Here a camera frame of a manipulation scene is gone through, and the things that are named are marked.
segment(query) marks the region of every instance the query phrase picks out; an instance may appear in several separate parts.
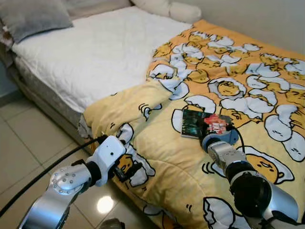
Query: white mattress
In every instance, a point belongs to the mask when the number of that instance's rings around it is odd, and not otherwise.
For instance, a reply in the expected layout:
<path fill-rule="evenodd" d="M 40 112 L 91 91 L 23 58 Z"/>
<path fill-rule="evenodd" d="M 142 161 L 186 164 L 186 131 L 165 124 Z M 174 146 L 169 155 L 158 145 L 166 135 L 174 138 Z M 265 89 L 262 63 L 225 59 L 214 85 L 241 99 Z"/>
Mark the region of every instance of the white mattress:
<path fill-rule="evenodd" d="M 73 24 L 29 37 L 12 49 L 37 78 L 80 113 L 98 99 L 143 83 L 153 50 L 191 26 L 137 7 Z"/>

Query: white wall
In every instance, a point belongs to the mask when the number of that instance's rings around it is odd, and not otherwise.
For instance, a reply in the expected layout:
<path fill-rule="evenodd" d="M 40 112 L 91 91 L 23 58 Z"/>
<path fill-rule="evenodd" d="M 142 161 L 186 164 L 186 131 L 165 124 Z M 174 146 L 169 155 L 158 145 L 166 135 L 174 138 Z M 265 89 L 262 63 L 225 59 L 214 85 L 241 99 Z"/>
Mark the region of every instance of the white wall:
<path fill-rule="evenodd" d="M 8 79 L 5 73 L 4 65 L 0 61 L 0 98 L 16 91 L 17 89 L 17 86 L 10 79 Z"/>
<path fill-rule="evenodd" d="M 305 54 L 305 0 L 172 0 L 197 5 L 210 23 Z"/>

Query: beige floor tile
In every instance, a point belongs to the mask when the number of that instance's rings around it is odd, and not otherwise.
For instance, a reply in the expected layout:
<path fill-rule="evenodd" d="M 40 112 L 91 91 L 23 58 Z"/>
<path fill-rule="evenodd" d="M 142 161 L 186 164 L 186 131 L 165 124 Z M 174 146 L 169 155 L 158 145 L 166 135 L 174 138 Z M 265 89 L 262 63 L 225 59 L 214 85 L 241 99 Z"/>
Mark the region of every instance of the beige floor tile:
<path fill-rule="evenodd" d="M 115 187 L 113 183 L 108 182 L 102 187 L 89 188 L 86 192 L 77 197 L 74 204 L 86 216 L 89 222 L 96 227 L 99 222 L 101 222 L 107 216 L 109 211 L 117 205 L 117 203 L 120 201 L 121 195 L 121 191 L 117 190 L 117 187 Z M 109 197 L 112 199 L 113 205 L 109 207 L 109 211 L 100 212 L 98 210 L 99 200 Z"/>
<path fill-rule="evenodd" d="M 78 211 L 74 204 L 70 206 L 70 212 L 63 229 L 93 229 L 91 224 Z"/>
<path fill-rule="evenodd" d="M 8 124 L 41 163 L 72 143 L 72 139 L 36 107 L 11 118 Z"/>
<path fill-rule="evenodd" d="M 126 229 L 158 229 L 158 227 L 127 198 L 118 203 L 104 220 L 112 218 L 117 218 L 119 221 L 125 223 Z"/>
<path fill-rule="evenodd" d="M 58 160 L 60 157 L 64 156 L 65 154 L 67 154 L 68 152 L 70 152 L 71 150 L 75 149 L 78 146 L 78 144 L 76 143 L 72 143 L 69 146 L 67 146 L 66 148 L 64 148 L 62 151 L 60 151 L 58 154 L 56 154 L 55 156 L 51 157 L 49 160 L 47 160 L 45 163 L 42 164 L 42 166 L 44 168 L 47 168 L 48 166 L 50 166 L 52 163 L 54 163 L 56 160 Z M 90 155 L 84 151 L 84 150 L 79 150 L 78 152 L 72 154 L 70 157 L 68 157 L 67 159 L 65 159 L 64 161 L 62 161 L 61 163 L 59 163 L 54 169 L 52 169 L 50 171 L 50 174 L 52 174 L 53 172 L 55 172 L 55 170 L 57 168 L 60 167 L 64 167 L 64 166 L 69 166 L 71 165 L 71 163 L 78 161 L 80 159 L 84 159 L 86 160 Z"/>
<path fill-rule="evenodd" d="M 23 99 L 17 100 L 13 103 L 10 103 L 10 104 L 7 104 L 7 105 L 1 107 L 0 115 L 5 120 L 8 120 L 8 119 L 12 118 L 13 116 L 28 110 L 32 106 L 33 106 L 32 102 L 30 102 L 26 98 L 23 98 Z"/>
<path fill-rule="evenodd" d="M 44 167 L 51 165 L 54 161 L 56 161 L 61 156 L 68 153 L 70 150 L 74 149 L 77 146 L 76 143 L 69 145 L 66 149 L 62 150 L 60 153 L 52 157 L 46 163 L 43 164 Z M 56 168 L 60 168 L 63 166 L 68 166 L 71 163 L 89 157 L 89 154 L 83 150 L 78 151 L 77 153 L 71 155 L 66 160 L 61 162 L 58 166 L 56 166 L 52 172 L 56 170 Z M 113 207 L 118 203 L 119 199 L 121 198 L 122 192 L 111 182 L 102 186 L 102 187 L 91 187 L 86 192 L 80 194 L 74 204 L 77 208 L 86 216 L 89 222 L 93 226 L 97 226 L 99 222 L 102 221 L 104 217 L 108 213 L 100 213 L 97 210 L 97 203 L 98 201 L 104 196 L 110 196 L 113 199 Z"/>
<path fill-rule="evenodd" d="M 23 180 L 16 183 L 10 189 L 6 190 L 0 195 L 0 206 L 1 208 L 27 183 L 29 183 L 35 176 L 43 171 L 42 167 L 35 169 L 33 172 L 28 174 Z M 46 190 L 49 183 L 50 176 L 46 175 L 41 178 L 36 184 L 34 184 L 26 193 L 24 193 L 9 210 L 0 218 L 1 228 L 13 229 L 16 228 L 24 217 L 31 204 L 36 198 L 41 196 Z"/>
<path fill-rule="evenodd" d="M 0 193 L 39 166 L 6 123 L 0 123 Z"/>

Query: book cover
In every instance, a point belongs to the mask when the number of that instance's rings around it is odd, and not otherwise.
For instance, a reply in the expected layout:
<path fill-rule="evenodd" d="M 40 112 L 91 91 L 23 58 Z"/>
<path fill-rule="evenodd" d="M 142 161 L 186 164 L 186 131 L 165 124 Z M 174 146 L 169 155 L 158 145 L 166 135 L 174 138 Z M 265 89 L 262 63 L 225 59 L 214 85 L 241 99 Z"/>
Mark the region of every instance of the book cover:
<path fill-rule="evenodd" d="M 181 136 L 204 138 L 209 134 L 223 134 L 231 124 L 229 116 L 183 110 Z"/>

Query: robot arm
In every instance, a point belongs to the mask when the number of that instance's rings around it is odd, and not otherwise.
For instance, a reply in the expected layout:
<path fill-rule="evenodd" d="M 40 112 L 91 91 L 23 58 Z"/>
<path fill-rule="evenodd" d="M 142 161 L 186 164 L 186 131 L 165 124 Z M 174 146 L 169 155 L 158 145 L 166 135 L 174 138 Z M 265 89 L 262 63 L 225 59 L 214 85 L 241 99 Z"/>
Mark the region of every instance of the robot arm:
<path fill-rule="evenodd" d="M 298 205 L 294 198 L 259 174 L 247 161 L 244 152 L 235 150 L 221 138 L 203 139 L 202 148 L 223 170 L 235 206 L 249 225 L 254 229 L 304 229 L 305 225 L 296 223 Z"/>
<path fill-rule="evenodd" d="M 78 161 L 72 166 L 62 167 L 55 171 L 47 190 L 33 203 L 19 229 L 62 228 L 68 216 L 70 204 L 80 193 L 93 185 L 100 187 L 106 184 L 113 173 L 121 181 L 129 178 L 116 167 L 125 151 L 120 140 L 109 136 L 86 163 Z M 138 167 L 141 167 L 140 163 L 130 168 L 129 176 L 132 176 Z"/>

